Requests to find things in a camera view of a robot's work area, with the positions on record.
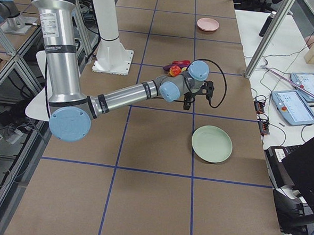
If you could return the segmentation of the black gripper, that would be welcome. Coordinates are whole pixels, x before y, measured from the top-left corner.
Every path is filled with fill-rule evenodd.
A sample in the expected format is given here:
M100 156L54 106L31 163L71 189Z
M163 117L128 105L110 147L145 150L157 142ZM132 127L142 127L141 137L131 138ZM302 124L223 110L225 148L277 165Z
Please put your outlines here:
M214 85L212 81L204 81L203 85L198 91L187 92L184 96L183 109L188 110L191 107L191 101L196 95L205 95L207 101L210 103L213 97Z

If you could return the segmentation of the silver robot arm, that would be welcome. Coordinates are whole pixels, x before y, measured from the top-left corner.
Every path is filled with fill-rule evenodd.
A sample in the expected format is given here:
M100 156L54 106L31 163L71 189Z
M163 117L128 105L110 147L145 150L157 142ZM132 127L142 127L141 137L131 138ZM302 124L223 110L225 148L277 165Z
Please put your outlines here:
M160 76L147 82L96 97L81 92L73 34L76 0L31 0L39 10L46 53L45 80L52 88L46 97L49 129L58 139L75 142L88 134L91 121L123 106L161 96L167 102L184 98L188 109L196 95L210 99L214 86L209 67L194 61L176 77Z

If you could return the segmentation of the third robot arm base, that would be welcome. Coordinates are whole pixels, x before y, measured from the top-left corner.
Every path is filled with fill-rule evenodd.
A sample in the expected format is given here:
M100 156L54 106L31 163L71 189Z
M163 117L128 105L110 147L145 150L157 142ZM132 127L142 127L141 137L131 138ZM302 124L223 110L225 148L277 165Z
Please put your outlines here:
M0 0L0 24L4 33L16 35L25 35L32 26L39 26L37 18L21 14L14 0Z

